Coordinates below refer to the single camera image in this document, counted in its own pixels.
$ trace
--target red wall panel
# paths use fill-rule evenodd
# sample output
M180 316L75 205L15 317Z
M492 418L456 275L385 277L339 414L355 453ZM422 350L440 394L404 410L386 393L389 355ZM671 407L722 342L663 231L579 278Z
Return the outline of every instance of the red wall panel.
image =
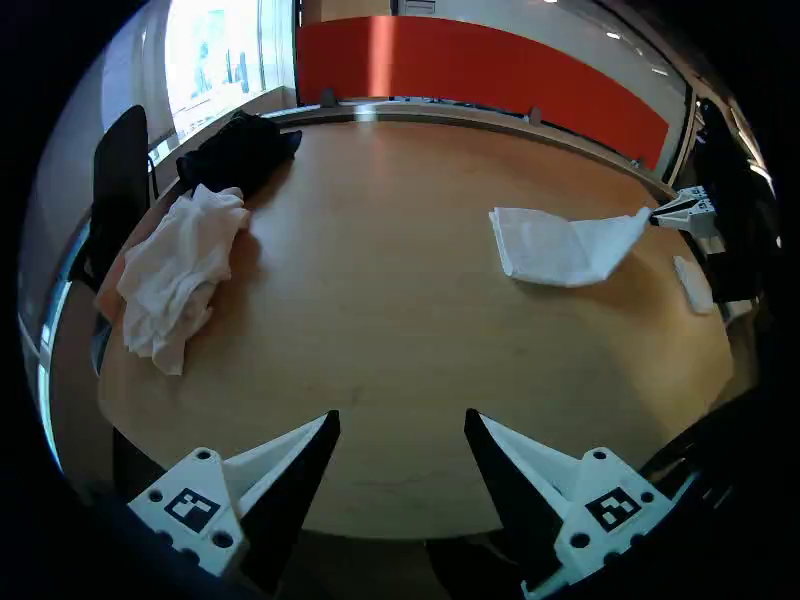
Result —
M426 96L527 113L654 168L667 122L613 79L563 52L482 25L358 17L297 30L300 99Z

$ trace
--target window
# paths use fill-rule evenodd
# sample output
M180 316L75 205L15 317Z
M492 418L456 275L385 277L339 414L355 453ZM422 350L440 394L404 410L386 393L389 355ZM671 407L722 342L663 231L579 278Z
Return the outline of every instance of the window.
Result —
M264 89L258 0L173 0L166 35L169 104L182 143Z

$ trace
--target wooden table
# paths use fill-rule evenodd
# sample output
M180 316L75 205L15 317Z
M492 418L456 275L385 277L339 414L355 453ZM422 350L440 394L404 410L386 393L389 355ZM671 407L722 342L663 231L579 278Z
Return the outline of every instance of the wooden table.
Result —
M648 228L607 281L558 289L500 267L488 213L571 219L654 205L599 162L434 124L304 130L248 206L233 278L183 377L106 350L106 417L165 468L223 456L338 408L342 435L307 529L376 538L486 531L499 520L462 432L474 407L562 451L639 465L706 412L732 370L717 313L695 316L675 231Z

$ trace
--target chair backrest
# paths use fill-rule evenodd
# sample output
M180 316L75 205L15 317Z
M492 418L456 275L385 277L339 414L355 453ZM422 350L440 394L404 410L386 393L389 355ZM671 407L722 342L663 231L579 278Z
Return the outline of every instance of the chair backrest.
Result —
M141 106L129 108L97 144L93 186L89 236L69 277L97 292L147 212L147 118Z

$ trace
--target white cloth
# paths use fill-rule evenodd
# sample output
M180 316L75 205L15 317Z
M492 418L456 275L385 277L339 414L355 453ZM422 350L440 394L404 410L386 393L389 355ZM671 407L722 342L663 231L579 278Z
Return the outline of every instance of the white cloth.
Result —
M183 349L211 316L217 283L230 279L233 238L250 213L242 192L219 193L198 185L170 207L156 230L125 253L117 290L127 305L125 345L168 375L183 372Z
M714 295L700 265L682 256L673 256L672 259L692 310L698 315L707 315L714 309Z
M503 272L509 277L565 287L603 281L644 232L650 209L635 216L567 221L526 208L489 213Z

